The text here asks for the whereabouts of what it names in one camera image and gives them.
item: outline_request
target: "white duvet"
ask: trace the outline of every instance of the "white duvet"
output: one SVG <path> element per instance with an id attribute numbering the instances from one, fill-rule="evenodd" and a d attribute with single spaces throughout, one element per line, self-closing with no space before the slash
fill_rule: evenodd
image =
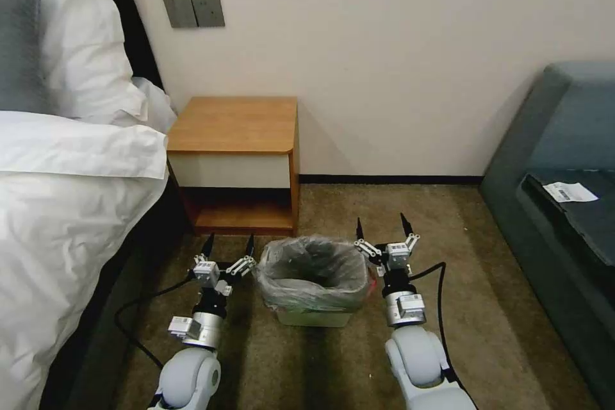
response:
<path id="1" fill-rule="evenodd" d="M 165 188 L 165 142 L 144 126 L 0 112 L 2 410 L 38 407 L 102 266 Z"/>

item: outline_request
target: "nightstand drawer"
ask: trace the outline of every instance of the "nightstand drawer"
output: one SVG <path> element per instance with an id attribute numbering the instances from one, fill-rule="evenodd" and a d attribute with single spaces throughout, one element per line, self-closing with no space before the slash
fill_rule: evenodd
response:
<path id="1" fill-rule="evenodd" d="M 168 155 L 182 187 L 289 188 L 288 155 Z"/>

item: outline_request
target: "black cable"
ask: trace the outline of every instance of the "black cable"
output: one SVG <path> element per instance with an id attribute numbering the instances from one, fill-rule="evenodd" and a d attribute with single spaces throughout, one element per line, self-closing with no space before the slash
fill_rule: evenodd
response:
<path id="1" fill-rule="evenodd" d="M 440 269 L 440 277 L 438 279 L 438 328 L 440 330 L 440 338 L 441 338 L 441 341 L 442 341 L 442 348 L 444 349 L 444 355 L 447 358 L 448 366 L 453 371 L 455 380 L 457 381 L 457 383 L 459 383 L 459 387 L 466 392 L 466 394 L 468 395 L 468 397 L 470 398 L 470 400 L 474 404 L 474 407 L 476 407 L 478 409 L 478 406 L 474 402 L 474 399 L 472 399 L 472 396 L 470 395 L 470 393 L 468 392 L 466 387 L 461 382 L 461 379 L 455 373 L 455 367 L 453 367 L 453 363 L 450 361 L 450 354 L 448 353 L 447 337 L 446 337 L 446 335 L 444 333 L 444 319 L 442 318 L 442 287 L 444 285 L 444 274 L 445 274 L 445 272 L 447 270 L 447 264 L 444 261 L 441 261 L 438 264 L 435 264 L 435 265 L 431 266 L 430 268 L 425 269 L 423 272 L 419 272 L 418 274 L 411 275 L 410 277 L 408 277 L 408 280 L 409 281 L 413 281 L 413 280 L 421 279 L 421 278 L 425 277 L 426 275 L 429 275 L 433 271 L 436 271 L 438 269 Z"/>
<path id="2" fill-rule="evenodd" d="M 134 299 L 132 301 L 129 301 L 127 303 L 125 303 L 124 305 L 122 305 L 116 312 L 115 315 L 113 316 L 113 320 L 115 321 L 115 326 L 118 328 L 118 330 L 120 332 L 122 332 L 124 334 L 124 336 L 128 339 L 128 342 L 130 344 L 132 344 L 133 346 L 138 347 L 141 351 L 143 351 L 143 353 L 149 357 L 153 363 L 156 364 L 156 366 L 162 370 L 162 362 L 160 360 L 158 360 L 158 358 L 149 351 L 149 349 L 147 349 L 145 346 L 143 346 L 143 344 L 141 344 L 139 342 L 139 340 L 130 332 L 128 331 L 128 329 L 126 329 L 121 322 L 120 316 L 122 315 L 122 313 L 135 305 L 141 304 L 145 301 L 151 300 L 153 298 L 159 297 L 160 295 L 164 295 L 170 291 L 176 290 L 179 287 L 184 286 L 185 284 L 187 284 L 188 282 L 190 282 L 191 280 L 193 280 L 195 278 L 194 272 L 189 271 L 188 275 L 186 276 L 185 279 L 183 279 L 181 282 L 176 283 L 175 285 L 172 285 L 168 288 L 165 288 L 164 290 L 160 290 L 160 291 L 156 291 L 154 293 L 150 293 L 148 295 L 144 295 L 141 297 L 138 297 L 137 299 Z"/>

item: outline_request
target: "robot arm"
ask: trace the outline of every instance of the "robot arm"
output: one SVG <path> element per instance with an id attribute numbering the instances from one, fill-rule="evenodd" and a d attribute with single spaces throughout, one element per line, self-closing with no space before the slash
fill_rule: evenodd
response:
<path id="1" fill-rule="evenodd" d="M 245 256 L 226 269 L 223 263 L 208 261 L 213 234 L 201 254 L 195 257 L 193 272 L 201 284 L 201 299 L 192 309 L 192 317 L 174 316 L 168 331 L 191 347 L 179 351 L 160 373 L 158 389 L 150 410 L 204 410 L 220 383 L 217 348 L 226 317 L 226 301 L 239 282 L 256 265 L 252 257 L 254 236 L 250 237 Z"/>
<path id="2" fill-rule="evenodd" d="M 386 301 L 387 323 L 395 329 L 384 346 L 391 371 L 408 410 L 476 410 L 450 366 L 442 343 L 421 326 L 426 321 L 425 303 L 411 283 L 414 277 L 408 263 L 420 236 L 412 232 L 403 214 L 401 218 L 404 242 L 372 245 L 363 238 L 358 220 L 354 243 L 384 279 L 382 297 Z"/>

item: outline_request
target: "trash can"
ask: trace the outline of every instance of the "trash can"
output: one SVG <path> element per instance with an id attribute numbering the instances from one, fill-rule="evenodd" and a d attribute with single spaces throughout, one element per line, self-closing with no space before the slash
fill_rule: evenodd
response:
<path id="1" fill-rule="evenodd" d="M 363 255 L 349 242 L 321 236 L 270 242 L 256 280 L 278 320 L 303 327 L 345 326 L 369 290 Z"/>

